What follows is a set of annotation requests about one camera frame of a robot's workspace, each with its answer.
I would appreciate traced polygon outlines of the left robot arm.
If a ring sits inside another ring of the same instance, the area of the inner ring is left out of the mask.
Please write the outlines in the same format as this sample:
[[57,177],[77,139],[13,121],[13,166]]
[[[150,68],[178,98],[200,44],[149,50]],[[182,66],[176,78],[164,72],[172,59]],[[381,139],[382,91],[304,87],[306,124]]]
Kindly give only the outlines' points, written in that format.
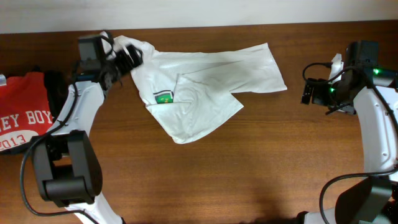
[[82,223],[124,223],[105,199],[100,163],[89,134],[112,85],[143,63],[132,44],[118,47],[104,31],[78,39],[68,96],[54,124],[34,137],[23,160],[32,159],[39,194],[61,210],[51,216],[76,215]]

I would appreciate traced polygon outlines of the white t-shirt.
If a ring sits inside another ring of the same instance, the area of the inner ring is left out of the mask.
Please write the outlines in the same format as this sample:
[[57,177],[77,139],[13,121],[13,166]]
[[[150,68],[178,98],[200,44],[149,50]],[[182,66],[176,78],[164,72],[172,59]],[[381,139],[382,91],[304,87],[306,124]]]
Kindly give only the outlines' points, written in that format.
[[267,43],[217,52],[160,52],[120,35],[114,49],[133,45],[142,65],[131,71],[146,109],[177,144],[199,140],[243,108],[236,93],[287,89]]

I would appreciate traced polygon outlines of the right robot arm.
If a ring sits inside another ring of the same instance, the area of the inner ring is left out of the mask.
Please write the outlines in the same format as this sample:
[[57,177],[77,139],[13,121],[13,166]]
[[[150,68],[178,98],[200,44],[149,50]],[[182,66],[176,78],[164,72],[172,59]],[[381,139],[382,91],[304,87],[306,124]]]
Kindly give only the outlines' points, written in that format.
[[380,67],[379,44],[360,40],[322,66],[327,79],[305,77],[301,102],[359,119],[364,172],[329,180],[319,212],[302,212],[299,223],[397,223],[397,71]]

